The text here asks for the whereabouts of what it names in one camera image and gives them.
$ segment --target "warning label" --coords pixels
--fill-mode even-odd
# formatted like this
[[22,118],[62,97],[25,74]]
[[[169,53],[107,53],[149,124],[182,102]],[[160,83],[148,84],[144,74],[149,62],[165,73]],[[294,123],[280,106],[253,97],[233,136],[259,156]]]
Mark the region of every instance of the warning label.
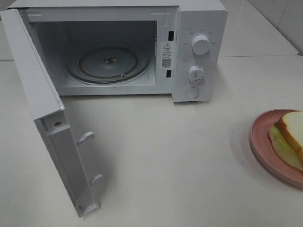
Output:
[[175,42],[166,41],[161,42],[161,59],[160,64],[163,69],[172,68],[172,60],[174,58]]

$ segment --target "microwave oven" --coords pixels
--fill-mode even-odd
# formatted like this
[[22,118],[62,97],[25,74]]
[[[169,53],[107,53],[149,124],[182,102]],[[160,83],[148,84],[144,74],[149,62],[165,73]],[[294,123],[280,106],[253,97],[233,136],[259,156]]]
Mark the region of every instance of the microwave oven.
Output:
[[227,11],[219,0],[17,0],[0,13],[34,122],[79,217],[97,208],[60,96],[207,101]]

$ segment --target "bread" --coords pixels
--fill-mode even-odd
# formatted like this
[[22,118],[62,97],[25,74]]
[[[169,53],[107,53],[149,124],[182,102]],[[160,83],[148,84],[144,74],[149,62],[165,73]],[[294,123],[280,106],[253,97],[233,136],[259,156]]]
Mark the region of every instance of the bread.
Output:
[[275,123],[283,137],[296,151],[303,163],[303,111],[294,111],[285,114]]

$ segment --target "microwave door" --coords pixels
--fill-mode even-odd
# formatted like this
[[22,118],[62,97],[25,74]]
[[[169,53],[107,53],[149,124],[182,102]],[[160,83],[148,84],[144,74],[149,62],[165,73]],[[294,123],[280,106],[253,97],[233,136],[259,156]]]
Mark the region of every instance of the microwave door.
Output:
[[2,21],[34,122],[81,217],[99,206],[92,186],[101,175],[87,178],[78,151],[78,146],[93,133],[87,132],[75,141],[61,99],[25,26],[29,20],[20,13],[16,9],[3,11]]

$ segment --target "white table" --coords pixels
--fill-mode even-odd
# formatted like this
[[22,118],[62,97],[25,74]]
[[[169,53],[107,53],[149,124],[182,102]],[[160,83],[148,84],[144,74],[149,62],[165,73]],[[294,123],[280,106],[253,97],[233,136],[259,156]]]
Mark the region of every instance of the white table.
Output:
[[303,191],[260,166],[249,130],[266,110],[303,109],[303,57],[220,58],[203,104],[166,95],[63,98],[75,137],[96,135],[93,149],[81,146],[84,163],[105,176],[102,208],[84,218],[32,122],[14,63],[0,68],[1,225],[302,226]]
[[[247,0],[222,2],[229,14],[220,57],[298,54],[298,51]],[[1,60],[13,60],[2,21],[0,21]]]

